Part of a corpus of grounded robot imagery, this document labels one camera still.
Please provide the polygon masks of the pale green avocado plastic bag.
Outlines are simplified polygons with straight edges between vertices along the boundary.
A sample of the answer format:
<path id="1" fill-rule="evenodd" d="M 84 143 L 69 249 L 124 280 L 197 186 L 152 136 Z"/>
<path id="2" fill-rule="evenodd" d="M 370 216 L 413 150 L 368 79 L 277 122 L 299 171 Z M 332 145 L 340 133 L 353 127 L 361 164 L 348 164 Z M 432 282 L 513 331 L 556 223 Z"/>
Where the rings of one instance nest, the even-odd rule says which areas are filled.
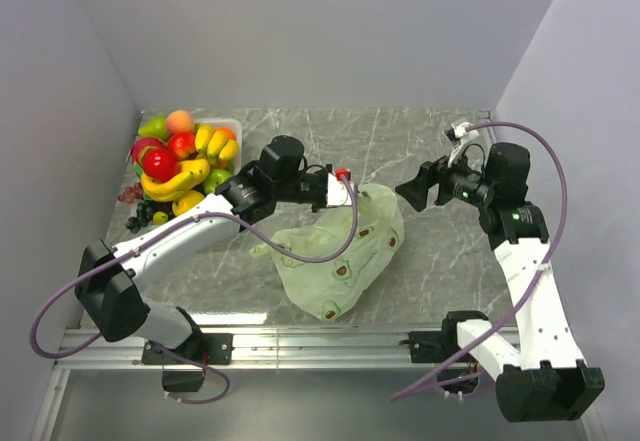
<path id="1" fill-rule="evenodd" d="M 271 240 L 304 257 L 335 253 L 352 227 L 349 207 L 326 211 L 314 224 L 280 230 Z M 321 321 L 334 321 L 351 310 L 389 265 L 405 239 L 404 219 L 396 193 L 380 184 L 363 184 L 358 193 L 358 225 L 349 247 L 325 263 L 303 263 L 260 243 L 254 258 L 274 263 L 288 299 Z"/>

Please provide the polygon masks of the shiny red fake apple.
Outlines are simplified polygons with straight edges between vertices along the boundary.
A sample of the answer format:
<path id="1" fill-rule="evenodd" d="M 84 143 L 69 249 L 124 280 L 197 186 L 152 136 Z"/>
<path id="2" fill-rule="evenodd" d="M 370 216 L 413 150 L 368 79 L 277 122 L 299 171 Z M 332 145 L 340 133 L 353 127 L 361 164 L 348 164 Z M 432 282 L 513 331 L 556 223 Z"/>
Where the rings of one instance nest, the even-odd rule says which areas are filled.
<path id="1" fill-rule="evenodd" d="M 167 149 L 152 149 L 144 156 L 142 169 L 156 182 L 168 182 L 179 172 L 179 159 Z"/>

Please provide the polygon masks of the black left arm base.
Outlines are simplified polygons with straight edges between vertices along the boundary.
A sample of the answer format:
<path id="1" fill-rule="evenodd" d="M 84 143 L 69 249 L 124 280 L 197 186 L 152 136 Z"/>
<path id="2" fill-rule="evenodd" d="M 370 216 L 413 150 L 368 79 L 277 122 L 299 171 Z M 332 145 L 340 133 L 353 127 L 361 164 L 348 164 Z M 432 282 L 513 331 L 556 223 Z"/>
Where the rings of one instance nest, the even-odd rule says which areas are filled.
<path id="1" fill-rule="evenodd" d="M 232 351 L 231 333 L 205 333 L 197 340 L 187 341 L 174 350 L 147 341 L 142 351 L 141 363 L 143 366 L 162 369 L 161 385 L 168 397 L 185 404 L 206 404 L 222 399 L 230 390 L 230 379 L 218 366 L 228 366 L 231 363 Z M 185 395 L 200 391 L 208 374 L 217 376 L 222 381 L 220 393 L 207 399 L 185 398 Z"/>

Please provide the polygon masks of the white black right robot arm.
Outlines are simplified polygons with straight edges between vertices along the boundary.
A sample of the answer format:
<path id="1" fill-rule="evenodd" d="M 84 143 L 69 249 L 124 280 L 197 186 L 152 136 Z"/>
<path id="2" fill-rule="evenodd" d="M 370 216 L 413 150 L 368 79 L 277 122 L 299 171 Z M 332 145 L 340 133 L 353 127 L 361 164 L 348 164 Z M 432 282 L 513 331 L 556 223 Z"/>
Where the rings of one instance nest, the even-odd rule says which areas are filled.
<path id="1" fill-rule="evenodd" d="M 514 320 L 519 344 L 501 333 L 479 311 L 456 311 L 441 325 L 443 363 L 395 394 L 402 399 L 441 386 L 438 375 L 471 357 L 495 382 L 496 400 L 509 422 L 574 421 L 605 388 L 603 371 L 587 364 L 578 347 L 554 279 L 549 257 L 557 246 L 539 207 L 527 201 L 530 153 L 513 143 L 491 146 L 479 171 L 468 164 L 464 149 L 423 163 L 396 193 L 417 211 L 428 193 L 435 203 L 465 202 L 478 210 L 479 222 L 501 268 L 513 304 L 504 322 Z"/>

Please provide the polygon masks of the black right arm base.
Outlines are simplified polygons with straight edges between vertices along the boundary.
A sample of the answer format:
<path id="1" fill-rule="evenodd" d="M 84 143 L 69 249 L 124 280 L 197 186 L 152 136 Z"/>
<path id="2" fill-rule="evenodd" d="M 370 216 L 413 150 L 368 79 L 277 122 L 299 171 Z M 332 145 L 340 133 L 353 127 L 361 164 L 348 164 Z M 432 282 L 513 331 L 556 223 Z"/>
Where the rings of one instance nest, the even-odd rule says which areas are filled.
<path id="1" fill-rule="evenodd" d="M 440 364 L 450 355 L 440 331 L 411 331 L 398 342 L 408 349 L 412 364 Z M 455 396 L 460 401 L 483 394 L 492 385 L 483 384 L 484 370 L 467 354 L 458 360 L 462 367 L 447 368 L 437 374 L 433 389 L 444 397 Z"/>

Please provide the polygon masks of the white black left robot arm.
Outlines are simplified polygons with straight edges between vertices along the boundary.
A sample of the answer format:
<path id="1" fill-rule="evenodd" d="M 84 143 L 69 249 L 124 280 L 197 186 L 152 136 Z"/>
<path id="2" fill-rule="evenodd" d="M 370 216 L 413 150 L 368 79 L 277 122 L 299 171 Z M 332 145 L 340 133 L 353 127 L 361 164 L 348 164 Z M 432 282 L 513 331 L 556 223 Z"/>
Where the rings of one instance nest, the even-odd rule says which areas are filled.
<path id="1" fill-rule="evenodd" d="M 165 225 L 113 249 L 103 242 L 88 246 L 81 273 L 102 270 L 78 285 L 75 294 L 102 337 L 116 342 L 138 336 L 163 345 L 177 362 L 196 359 L 201 331 L 191 316 L 182 308 L 145 298 L 145 291 L 184 257 L 267 218 L 280 202 L 313 209 L 349 202 L 331 169 L 308 172 L 303 160 L 304 146 L 298 139 L 277 136 L 258 159 Z"/>

